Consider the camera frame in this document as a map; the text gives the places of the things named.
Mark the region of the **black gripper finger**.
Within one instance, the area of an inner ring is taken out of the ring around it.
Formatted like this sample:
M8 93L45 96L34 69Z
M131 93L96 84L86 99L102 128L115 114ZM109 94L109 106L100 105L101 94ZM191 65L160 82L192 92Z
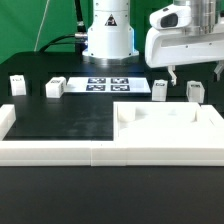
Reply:
M215 70L214 70L215 78L216 78L217 81L220 80L220 76L221 76L221 73L222 73L223 70L224 70L224 60L223 61L219 61L217 63L217 66L216 66Z
M167 67L167 69L168 69L168 73L171 76L171 83L172 83L172 85L176 85L177 76L175 74L175 66L170 65L170 66Z

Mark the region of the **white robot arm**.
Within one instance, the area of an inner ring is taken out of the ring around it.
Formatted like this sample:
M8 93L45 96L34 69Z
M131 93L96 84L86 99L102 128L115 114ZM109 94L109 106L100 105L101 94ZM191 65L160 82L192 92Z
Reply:
M224 11L221 0L173 0L149 16L145 62L165 67L170 75L179 65L216 62L224 71ZM87 32L83 59L108 64L134 59L130 0L93 0L93 23Z

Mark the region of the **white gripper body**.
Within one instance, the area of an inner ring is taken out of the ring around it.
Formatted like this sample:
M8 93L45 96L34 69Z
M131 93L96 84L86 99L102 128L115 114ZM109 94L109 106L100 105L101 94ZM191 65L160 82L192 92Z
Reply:
M151 28L146 36L145 61L151 68L224 60L224 32L199 36L181 30Z

